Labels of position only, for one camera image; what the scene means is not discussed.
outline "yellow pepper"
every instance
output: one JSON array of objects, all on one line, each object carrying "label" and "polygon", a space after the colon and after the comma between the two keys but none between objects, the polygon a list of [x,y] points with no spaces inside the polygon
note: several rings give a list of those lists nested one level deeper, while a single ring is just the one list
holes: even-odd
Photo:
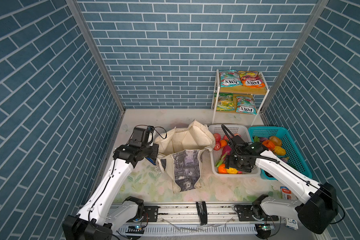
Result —
[{"label": "yellow pepper", "polygon": [[237,174],[238,170],[233,168],[233,167],[230,167],[229,169],[227,169],[227,173],[229,173],[229,174]]},{"label": "yellow pepper", "polygon": [[279,147],[279,146],[275,146],[275,149],[273,151],[274,154],[279,155],[279,156],[284,156],[287,154],[287,152],[285,151],[284,148]]}]

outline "orange fruit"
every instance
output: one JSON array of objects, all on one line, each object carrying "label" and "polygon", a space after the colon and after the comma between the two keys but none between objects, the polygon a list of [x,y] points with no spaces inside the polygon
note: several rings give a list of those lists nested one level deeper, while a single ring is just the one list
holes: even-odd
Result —
[{"label": "orange fruit", "polygon": [[225,164],[221,164],[218,168],[217,168],[217,172],[221,173],[221,174],[227,174],[227,170],[225,168]]},{"label": "orange fruit", "polygon": [[227,141],[224,139],[220,140],[221,147],[225,147],[227,145]]}]

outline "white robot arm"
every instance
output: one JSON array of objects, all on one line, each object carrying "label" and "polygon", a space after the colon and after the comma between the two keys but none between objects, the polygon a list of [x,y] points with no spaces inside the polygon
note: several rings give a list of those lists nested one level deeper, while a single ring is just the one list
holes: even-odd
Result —
[{"label": "white robot arm", "polygon": [[249,145],[240,136],[234,136],[223,124],[221,127],[232,149],[225,162],[226,168],[251,172],[257,166],[283,183],[298,198],[286,200],[261,195],[252,203],[254,217],[262,219],[277,215],[298,219],[312,232],[321,234],[339,212],[335,188],[327,182],[320,184],[301,174],[260,142]]},{"label": "white robot arm", "polygon": [[[248,145],[239,136],[231,136],[228,144],[232,151],[225,162],[226,167],[250,172],[257,166],[269,172],[298,197],[298,200],[284,200],[261,195],[252,203],[253,216],[257,219],[272,215],[299,219],[309,230],[321,234],[338,214],[334,187],[328,183],[321,185],[299,173],[259,142]],[[112,214],[112,219],[107,218],[107,214],[137,162],[145,157],[156,160],[158,145],[153,144],[153,137],[154,127],[135,127],[127,145],[115,150],[114,160],[91,198],[76,216],[68,215],[64,220],[62,227],[67,240],[110,239],[110,235],[129,219],[142,218],[144,201],[134,197],[127,198]]]},{"label": "white robot arm", "polygon": [[67,240],[110,239],[113,232],[129,219],[142,219],[144,201],[135,197],[125,199],[111,217],[107,214],[137,162],[146,157],[156,160],[158,145],[153,144],[154,131],[153,126],[147,129],[135,127],[128,143],[114,151],[114,160],[93,195],[76,216],[68,215],[64,220],[62,228]]}]

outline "orange pepper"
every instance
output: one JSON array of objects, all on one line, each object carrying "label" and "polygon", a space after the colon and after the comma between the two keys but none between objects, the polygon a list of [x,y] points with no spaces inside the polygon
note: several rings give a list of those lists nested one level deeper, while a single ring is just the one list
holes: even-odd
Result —
[{"label": "orange pepper", "polygon": [[262,142],[262,144],[271,151],[274,151],[274,149],[275,149],[275,144],[271,140],[265,140]]},{"label": "orange pepper", "polygon": [[221,147],[225,147],[227,145],[227,141],[224,139],[220,140]]},{"label": "orange pepper", "polygon": [[227,174],[227,169],[225,168],[225,164],[221,164],[218,168],[217,168],[217,172],[221,173],[221,174]]}]

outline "blue brick wall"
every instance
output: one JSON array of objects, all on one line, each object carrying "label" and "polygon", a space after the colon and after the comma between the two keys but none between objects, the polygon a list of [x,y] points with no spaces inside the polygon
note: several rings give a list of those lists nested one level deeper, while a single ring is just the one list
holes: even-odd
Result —
[{"label": "blue brick wall", "polygon": [[61,238],[119,114],[64,0],[0,0],[0,240]]},{"label": "blue brick wall", "polygon": [[126,108],[210,108],[217,68],[263,71],[272,86],[316,1],[79,4]]},{"label": "blue brick wall", "polygon": [[328,227],[332,239],[359,240],[360,1],[328,2],[266,116],[289,129],[313,178],[336,187],[347,217]]}]

